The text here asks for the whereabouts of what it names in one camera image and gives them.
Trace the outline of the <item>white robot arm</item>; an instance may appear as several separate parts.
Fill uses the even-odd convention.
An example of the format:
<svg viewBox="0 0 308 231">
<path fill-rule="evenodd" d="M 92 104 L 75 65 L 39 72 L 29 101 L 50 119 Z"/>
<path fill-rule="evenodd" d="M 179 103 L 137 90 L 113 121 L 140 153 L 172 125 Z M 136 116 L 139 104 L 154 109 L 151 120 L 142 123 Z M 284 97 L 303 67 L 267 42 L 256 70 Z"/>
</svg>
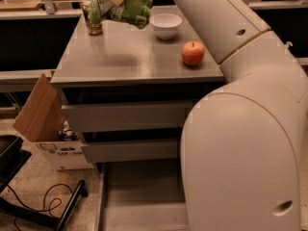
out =
<svg viewBox="0 0 308 231">
<path fill-rule="evenodd" d="M 306 73 L 243 0 L 173 1 L 227 81 L 182 131 L 191 231 L 301 231 Z"/>
</svg>

